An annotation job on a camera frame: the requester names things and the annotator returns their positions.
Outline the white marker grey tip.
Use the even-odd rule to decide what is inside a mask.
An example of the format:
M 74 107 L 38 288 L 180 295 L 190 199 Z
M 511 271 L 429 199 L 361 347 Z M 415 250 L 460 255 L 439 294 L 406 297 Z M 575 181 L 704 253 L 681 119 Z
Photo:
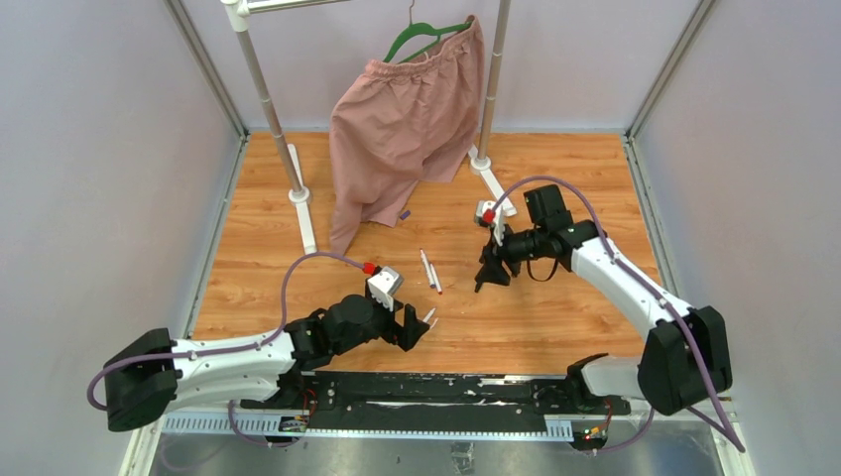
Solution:
M 436 316 L 436 308 L 433 307 L 429 310 L 429 312 L 425 315 L 422 320 L 429 328 L 434 328 L 438 322 L 438 317 Z

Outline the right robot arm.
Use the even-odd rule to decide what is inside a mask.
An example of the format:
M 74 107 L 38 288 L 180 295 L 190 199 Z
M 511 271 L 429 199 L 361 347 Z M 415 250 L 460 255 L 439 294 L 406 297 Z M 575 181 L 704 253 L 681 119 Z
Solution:
M 567 369 L 566 399 L 591 414 L 606 397 L 643 400 L 671 416 L 733 384 L 726 325 L 712 306 L 668 293 L 621 253 L 594 219 L 574 221 L 557 185 L 524 194 L 531 228 L 515 232 L 492 200 L 478 203 L 475 222 L 490 233 L 476 286 L 507 286 L 531 263 L 550 259 L 600 292 L 634 326 L 645 345 L 639 359 L 592 355 Z

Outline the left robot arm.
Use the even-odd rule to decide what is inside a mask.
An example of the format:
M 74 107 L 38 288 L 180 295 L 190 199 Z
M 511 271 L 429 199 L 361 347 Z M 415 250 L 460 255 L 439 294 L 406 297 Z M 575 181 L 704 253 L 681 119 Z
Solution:
M 107 427 L 130 431 L 176 410 L 230 401 L 271 401 L 290 410 L 301 402 L 304 387 L 293 374 L 323 367 L 376 339 L 410 351 L 436 322 L 432 312 L 418 317 L 410 304 L 397 301 L 387 308 L 350 295 L 287 323 L 275 339 L 266 333 L 173 339 L 165 328 L 152 329 L 103 366 Z

